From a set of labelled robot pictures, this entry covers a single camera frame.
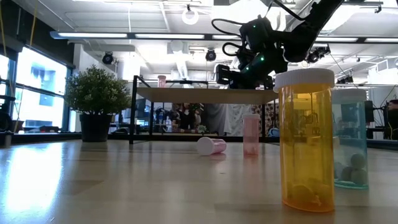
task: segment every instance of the pink cup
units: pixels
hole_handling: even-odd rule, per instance
[[[198,153],[203,156],[221,153],[226,149],[226,143],[222,139],[202,137],[197,142]]]
[[[166,87],[166,76],[165,75],[158,75],[157,76],[157,87],[165,88]]]
[[[243,154],[256,156],[259,154],[259,114],[243,115]]]

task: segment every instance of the yellow pill bottle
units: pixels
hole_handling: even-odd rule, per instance
[[[280,173],[284,204],[309,212],[334,210],[331,70],[278,74]]]

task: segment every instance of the black plant pot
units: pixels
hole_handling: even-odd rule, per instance
[[[105,142],[108,140],[111,115],[81,114],[81,139],[83,142]]]

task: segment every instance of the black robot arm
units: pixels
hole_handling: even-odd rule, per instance
[[[271,72],[281,73],[287,71],[289,62],[306,60],[313,63],[330,52],[329,47],[316,49],[313,54],[309,51],[323,26],[344,0],[321,0],[313,3],[310,14],[300,18],[290,9],[287,9],[278,0],[273,0],[296,19],[303,21],[291,32],[273,30],[270,21],[260,16],[248,23],[242,24],[240,35],[241,46],[225,43],[238,47],[235,56],[239,59],[240,72],[232,72],[226,65],[216,68],[217,83],[229,85],[230,88],[254,89],[259,84],[264,84],[265,89],[272,89]]]

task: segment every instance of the potted plant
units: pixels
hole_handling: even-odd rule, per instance
[[[80,115],[81,138],[86,142],[104,142],[108,138],[113,114],[129,107],[127,81],[92,65],[67,78],[65,101]]]

